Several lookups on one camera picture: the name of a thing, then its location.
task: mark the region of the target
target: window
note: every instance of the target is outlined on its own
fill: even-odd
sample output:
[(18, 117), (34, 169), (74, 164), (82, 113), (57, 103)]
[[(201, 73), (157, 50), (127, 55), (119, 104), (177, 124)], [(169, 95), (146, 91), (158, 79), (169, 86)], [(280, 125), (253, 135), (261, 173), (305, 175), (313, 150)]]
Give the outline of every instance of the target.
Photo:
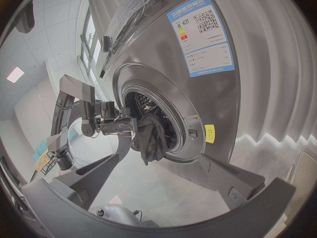
[(93, 42), (93, 37), (95, 35), (95, 26), (93, 24), (93, 18), (90, 14), (89, 19), (88, 19), (88, 25), (85, 33), (85, 37), (87, 40), (87, 44), (89, 46), (89, 49), (91, 49), (91, 44)]
[(88, 69), (88, 58), (87, 58), (87, 55), (85, 52), (84, 52), (83, 58), (84, 58), (84, 63), (85, 63), (86, 69)]
[(94, 74), (94, 71), (96, 72), (96, 62), (100, 54), (101, 45), (95, 33), (95, 26), (90, 12), (87, 14), (85, 28), (81, 35), (81, 45), (81, 60), (87, 69), (87, 76), (91, 85), (95, 87), (96, 99), (106, 101), (108, 98), (108, 100), (110, 100), (102, 82), (98, 82), (98, 79)]
[(89, 75), (90, 75), (90, 77), (91, 77), (91, 79), (93, 81), (93, 84), (95, 85), (95, 88), (96, 88), (97, 92), (99, 93), (100, 97), (105, 100), (105, 96), (104, 96), (104, 94), (101, 91), (101, 88), (100, 88), (100, 86), (99, 86), (99, 84), (97, 82), (97, 79), (96, 79), (95, 75), (93, 74), (93, 70), (90, 70)]
[(96, 48), (95, 48), (95, 51), (93, 52), (93, 59), (95, 60), (95, 63), (97, 63), (100, 49), (101, 49), (101, 45), (100, 45), (100, 42), (97, 40)]

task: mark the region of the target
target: ceiling light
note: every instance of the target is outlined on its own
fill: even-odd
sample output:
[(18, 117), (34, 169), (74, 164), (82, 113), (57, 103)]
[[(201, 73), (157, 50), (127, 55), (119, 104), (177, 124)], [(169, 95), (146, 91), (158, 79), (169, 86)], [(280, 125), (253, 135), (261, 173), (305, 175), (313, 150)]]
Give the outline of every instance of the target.
[(20, 70), (20, 68), (16, 67), (13, 72), (11, 72), (11, 74), (7, 77), (7, 80), (15, 83), (23, 74), (24, 72)]

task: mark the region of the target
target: ceiling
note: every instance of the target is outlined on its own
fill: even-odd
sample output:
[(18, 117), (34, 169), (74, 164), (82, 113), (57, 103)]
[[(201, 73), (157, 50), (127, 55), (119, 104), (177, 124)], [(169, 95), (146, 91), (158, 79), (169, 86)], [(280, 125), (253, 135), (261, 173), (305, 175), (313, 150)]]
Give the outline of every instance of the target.
[[(33, 0), (35, 26), (28, 34), (15, 28), (0, 48), (0, 121), (16, 118), (14, 105), (48, 76), (45, 60), (55, 71), (77, 62), (76, 27), (81, 0)], [(15, 83), (6, 78), (19, 67)]]

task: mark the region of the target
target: qr code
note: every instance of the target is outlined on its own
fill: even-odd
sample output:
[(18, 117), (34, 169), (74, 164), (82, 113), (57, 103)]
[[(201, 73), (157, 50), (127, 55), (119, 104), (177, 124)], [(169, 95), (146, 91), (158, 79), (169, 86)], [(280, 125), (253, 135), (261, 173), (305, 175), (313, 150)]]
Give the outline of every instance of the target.
[(200, 33), (219, 28), (218, 22), (212, 10), (197, 14), (193, 18), (196, 22), (196, 25), (198, 26), (198, 30)]

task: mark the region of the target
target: metal screw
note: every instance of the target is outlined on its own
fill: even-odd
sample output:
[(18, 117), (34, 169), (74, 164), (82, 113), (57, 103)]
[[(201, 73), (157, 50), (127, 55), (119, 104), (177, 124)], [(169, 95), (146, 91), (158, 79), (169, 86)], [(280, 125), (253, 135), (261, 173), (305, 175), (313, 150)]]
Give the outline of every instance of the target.
[(98, 215), (98, 216), (103, 216), (104, 215), (104, 211), (103, 211), (103, 209), (102, 208), (99, 208), (97, 211), (96, 211), (96, 214)]

